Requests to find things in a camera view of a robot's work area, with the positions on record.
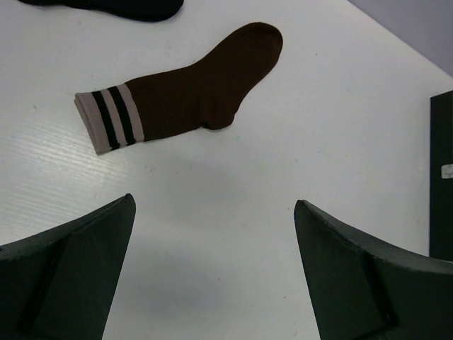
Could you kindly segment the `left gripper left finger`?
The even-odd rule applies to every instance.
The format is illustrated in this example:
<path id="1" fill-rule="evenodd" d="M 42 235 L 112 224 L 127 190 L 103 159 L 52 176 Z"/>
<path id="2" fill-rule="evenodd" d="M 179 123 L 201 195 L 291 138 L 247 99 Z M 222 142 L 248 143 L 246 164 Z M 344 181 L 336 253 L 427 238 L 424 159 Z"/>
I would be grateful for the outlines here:
<path id="1" fill-rule="evenodd" d="M 1 246 L 1 338 L 102 339 L 135 213 L 127 194 Z"/>

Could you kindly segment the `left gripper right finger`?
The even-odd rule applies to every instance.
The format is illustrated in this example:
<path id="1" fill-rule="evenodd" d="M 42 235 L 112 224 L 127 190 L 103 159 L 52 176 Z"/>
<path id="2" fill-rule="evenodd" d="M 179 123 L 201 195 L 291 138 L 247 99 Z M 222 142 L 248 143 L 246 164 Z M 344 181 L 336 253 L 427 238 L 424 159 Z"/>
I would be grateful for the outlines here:
<path id="1" fill-rule="evenodd" d="M 294 223 L 321 339 L 452 338 L 452 262 L 394 246 L 306 200 Z"/>

